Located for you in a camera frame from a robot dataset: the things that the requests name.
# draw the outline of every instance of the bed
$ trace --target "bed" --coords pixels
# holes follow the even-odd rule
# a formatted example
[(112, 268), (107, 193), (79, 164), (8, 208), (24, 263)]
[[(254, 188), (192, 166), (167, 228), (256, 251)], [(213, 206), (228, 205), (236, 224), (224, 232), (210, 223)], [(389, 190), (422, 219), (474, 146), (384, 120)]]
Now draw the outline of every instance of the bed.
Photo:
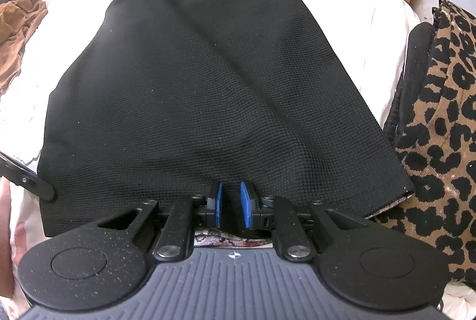
[[(25, 46), (21, 74), (0, 98), (0, 149), (33, 171), (37, 169), (43, 144), (48, 96), (93, 39), (112, 0), (44, 1), (48, 14)], [(408, 34), (420, 19), (403, 0), (303, 2), (383, 127), (404, 65)], [(349, 21), (359, 23), (359, 30), (345, 38), (340, 28)], [(46, 237), (38, 198), (22, 187), (2, 181), (0, 196), (6, 194), (11, 196), (10, 247), (16, 275), (21, 256)], [(1, 298), (11, 319), (28, 308), (16, 281), (15, 284), (13, 297)], [(445, 304), (449, 303), (445, 305), (447, 315), (458, 320), (475, 316), (473, 293), (462, 285), (448, 287), (444, 298)]]

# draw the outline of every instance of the brown garment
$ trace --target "brown garment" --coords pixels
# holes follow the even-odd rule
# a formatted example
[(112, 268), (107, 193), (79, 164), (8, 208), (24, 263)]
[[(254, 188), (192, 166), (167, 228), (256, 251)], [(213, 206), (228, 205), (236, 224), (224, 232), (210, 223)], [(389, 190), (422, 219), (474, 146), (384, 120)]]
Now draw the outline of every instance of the brown garment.
[(377, 221), (443, 251), (453, 280), (476, 282), (476, 19), (448, 0), (433, 13), (428, 74), (396, 140), (415, 195)]
[(13, 0), (0, 4), (0, 95), (20, 74), (22, 49), (48, 13), (41, 0)]

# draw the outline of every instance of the gray ribbed plate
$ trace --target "gray ribbed plate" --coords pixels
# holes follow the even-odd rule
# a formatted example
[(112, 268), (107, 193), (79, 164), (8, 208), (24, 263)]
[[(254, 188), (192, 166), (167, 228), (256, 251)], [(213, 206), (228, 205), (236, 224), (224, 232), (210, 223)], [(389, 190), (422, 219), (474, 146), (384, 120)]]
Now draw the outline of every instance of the gray ribbed plate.
[(326, 291), (309, 265), (281, 260), (273, 249), (195, 248), (183, 262), (158, 265), (135, 296), (115, 307), (88, 314), (33, 307), (23, 319), (444, 320), (446, 317), (434, 308), (384, 315), (353, 307)]

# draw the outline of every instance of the silver bolt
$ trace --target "silver bolt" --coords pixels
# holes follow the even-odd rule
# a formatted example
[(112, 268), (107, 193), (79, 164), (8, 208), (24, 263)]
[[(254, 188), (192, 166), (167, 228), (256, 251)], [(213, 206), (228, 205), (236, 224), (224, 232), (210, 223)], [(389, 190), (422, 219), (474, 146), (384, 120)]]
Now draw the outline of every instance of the silver bolt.
[(311, 250), (307, 246), (295, 245), (287, 249), (287, 253), (292, 258), (304, 258), (311, 254)]
[(163, 258), (172, 258), (180, 254), (180, 248), (176, 245), (161, 246), (157, 250), (157, 255)]

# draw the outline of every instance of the black skirt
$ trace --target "black skirt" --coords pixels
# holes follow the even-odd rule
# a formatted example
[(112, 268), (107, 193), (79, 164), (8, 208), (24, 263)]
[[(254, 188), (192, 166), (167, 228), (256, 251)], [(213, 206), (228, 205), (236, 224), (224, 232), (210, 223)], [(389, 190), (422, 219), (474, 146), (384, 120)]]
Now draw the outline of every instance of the black skirt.
[(244, 237), (241, 179), (363, 216), (411, 189), (301, 0), (114, 0), (49, 98), (38, 173), (47, 236), (216, 179)]

